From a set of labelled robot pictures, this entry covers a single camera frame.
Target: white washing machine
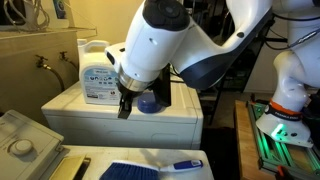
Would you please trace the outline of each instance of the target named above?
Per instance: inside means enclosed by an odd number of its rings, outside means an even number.
[[[86,104],[77,82],[41,109],[64,144],[199,149],[203,114],[196,90],[171,83],[171,101],[158,113],[144,114],[136,98],[129,118],[118,119],[119,106]]]

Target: brush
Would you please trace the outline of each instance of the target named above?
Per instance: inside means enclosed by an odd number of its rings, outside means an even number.
[[[161,168],[130,161],[115,160],[102,174],[100,180],[158,180],[159,172],[184,172],[202,167],[201,160],[182,161]]]

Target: blue bottle cap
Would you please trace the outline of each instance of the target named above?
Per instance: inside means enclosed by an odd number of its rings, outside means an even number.
[[[156,113],[161,110],[162,106],[157,104],[152,92],[143,93],[138,98],[138,109],[143,113]]]

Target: green light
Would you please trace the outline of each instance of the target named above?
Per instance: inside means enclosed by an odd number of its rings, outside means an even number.
[[[280,129],[282,129],[283,128],[283,124],[279,124],[273,131],[272,131],[272,133],[271,133],[271,136],[272,137],[276,137],[276,135],[277,135],[277,133],[280,131]]]

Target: brush handle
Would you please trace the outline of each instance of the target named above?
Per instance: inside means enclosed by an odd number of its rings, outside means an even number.
[[[195,169],[200,169],[203,167],[201,160],[190,160],[174,163],[167,167],[160,168],[161,172],[184,172],[191,171]]]

